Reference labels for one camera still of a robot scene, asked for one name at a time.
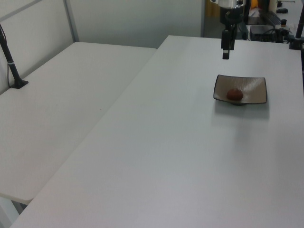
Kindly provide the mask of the black Franka gripper body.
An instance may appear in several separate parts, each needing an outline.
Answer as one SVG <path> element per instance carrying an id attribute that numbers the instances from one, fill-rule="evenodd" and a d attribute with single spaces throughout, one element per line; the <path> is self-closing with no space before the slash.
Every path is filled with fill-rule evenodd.
<path id="1" fill-rule="evenodd" d="M 220 23 L 225 26 L 225 30 L 232 30 L 232 27 L 239 24 L 244 19 L 244 7 L 228 9 L 220 7 Z"/>

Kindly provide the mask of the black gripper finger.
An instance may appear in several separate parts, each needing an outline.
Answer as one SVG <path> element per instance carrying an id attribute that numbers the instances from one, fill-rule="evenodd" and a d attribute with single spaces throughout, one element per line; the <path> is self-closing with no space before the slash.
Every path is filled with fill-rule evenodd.
<path id="1" fill-rule="evenodd" d="M 230 39 L 231 33 L 229 30 L 223 30 L 221 36 L 221 49 L 222 49 L 222 58 L 224 60 L 229 59 L 230 54 Z"/>
<path id="2" fill-rule="evenodd" d="M 230 50 L 234 50 L 236 38 L 236 25 L 231 27 L 231 40 L 230 40 Z"/>

